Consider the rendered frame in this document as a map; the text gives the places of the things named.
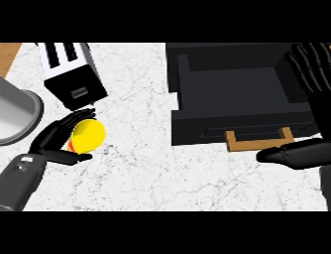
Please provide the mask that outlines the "grey cylindrical pot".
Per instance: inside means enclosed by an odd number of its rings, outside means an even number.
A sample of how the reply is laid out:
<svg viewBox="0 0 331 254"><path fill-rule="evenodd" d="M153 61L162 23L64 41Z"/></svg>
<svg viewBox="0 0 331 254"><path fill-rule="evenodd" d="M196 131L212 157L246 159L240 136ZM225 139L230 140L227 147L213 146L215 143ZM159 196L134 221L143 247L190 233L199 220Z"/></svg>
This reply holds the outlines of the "grey cylindrical pot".
<svg viewBox="0 0 331 254"><path fill-rule="evenodd" d="M42 97L0 76L0 146L16 144L32 134L44 112Z"/></svg>

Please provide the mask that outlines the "black and white toaster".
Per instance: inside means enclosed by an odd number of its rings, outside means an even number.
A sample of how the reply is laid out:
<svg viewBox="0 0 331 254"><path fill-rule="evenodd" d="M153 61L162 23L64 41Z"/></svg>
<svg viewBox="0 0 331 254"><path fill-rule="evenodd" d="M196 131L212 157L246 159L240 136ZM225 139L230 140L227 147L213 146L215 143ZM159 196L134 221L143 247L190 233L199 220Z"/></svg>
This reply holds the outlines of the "black and white toaster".
<svg viewBox="0 0 331 254"><path fill-rule="evenodd" d="M88 43L38 43L45 87L76 111L107 97Z"/></svg>

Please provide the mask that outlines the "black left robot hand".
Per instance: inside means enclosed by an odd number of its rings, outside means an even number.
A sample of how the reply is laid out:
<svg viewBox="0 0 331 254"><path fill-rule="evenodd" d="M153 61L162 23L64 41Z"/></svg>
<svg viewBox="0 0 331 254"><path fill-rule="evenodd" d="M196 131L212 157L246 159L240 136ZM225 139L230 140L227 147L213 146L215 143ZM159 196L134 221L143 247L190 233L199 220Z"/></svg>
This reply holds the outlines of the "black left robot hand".
<svg viewBox="0 0 331 254"><path fill-rule="evenodd" d="M92 154L75 153L63 149L67 144L78 124L95 117L95 109L88 108L75 111L66 118L57 120L38 135L30 154L41 154L50 162L73 166L92 159Z"/></svg>

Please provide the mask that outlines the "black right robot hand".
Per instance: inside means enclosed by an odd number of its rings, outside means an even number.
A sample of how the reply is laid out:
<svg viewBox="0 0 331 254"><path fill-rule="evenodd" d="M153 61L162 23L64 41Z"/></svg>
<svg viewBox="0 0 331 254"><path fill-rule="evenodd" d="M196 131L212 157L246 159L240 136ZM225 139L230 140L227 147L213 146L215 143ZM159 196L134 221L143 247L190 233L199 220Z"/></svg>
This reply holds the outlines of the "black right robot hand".
<svg viewBox="0 0 331 254"><path fill-rule="evenodd" d="M305 170L331 165L331 49L326 43L300 43L284 56L305 90L321 138L268 148L256 160Z"/></svg>

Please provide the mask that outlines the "black open drawer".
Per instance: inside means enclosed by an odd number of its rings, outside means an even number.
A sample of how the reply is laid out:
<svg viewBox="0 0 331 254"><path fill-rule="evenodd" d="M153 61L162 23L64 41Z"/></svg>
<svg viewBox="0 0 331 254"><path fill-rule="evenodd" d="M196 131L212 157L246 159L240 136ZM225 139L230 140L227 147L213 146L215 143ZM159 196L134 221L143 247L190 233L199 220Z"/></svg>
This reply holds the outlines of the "black open drawer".
<svg viewBox="0 0 331 254"><path fill-rule="evenodd" d="M230 131L241 141L277 139L287 127L295 137L318 133L292 67L290 43L169 43L172 144L222 143Z"/></svg>

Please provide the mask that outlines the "yellow cup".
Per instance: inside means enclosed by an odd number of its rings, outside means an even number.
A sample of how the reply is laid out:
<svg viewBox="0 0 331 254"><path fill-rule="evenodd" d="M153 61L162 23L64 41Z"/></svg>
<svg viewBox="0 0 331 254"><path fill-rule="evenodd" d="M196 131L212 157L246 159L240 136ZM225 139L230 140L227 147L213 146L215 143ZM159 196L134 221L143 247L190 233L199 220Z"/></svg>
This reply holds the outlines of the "yellow cup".
<svg viewBox="0 0 331 254"><path fill-rule="evenodd" d="M86 119L75 128L72 138L67 143L67 150L78 154L89 153L101 146L104 139L104 125L98 120Z"/></svg>

